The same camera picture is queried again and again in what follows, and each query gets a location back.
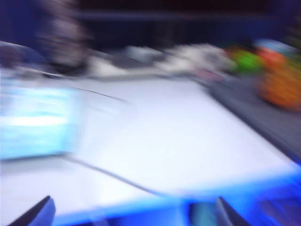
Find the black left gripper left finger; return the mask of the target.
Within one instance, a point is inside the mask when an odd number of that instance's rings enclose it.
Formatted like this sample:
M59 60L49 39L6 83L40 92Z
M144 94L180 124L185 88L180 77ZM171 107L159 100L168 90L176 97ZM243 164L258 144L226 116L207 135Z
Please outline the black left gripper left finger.
M9 225L51 226L54 220L55 211L54 200L50 196L46 196Z

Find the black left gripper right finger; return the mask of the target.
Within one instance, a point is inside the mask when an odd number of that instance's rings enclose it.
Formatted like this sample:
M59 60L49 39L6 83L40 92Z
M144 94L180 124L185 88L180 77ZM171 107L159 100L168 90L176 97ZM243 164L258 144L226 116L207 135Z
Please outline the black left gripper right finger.
M218 226L250 226L250 224L236 212L223 197L217 198L215 209Z

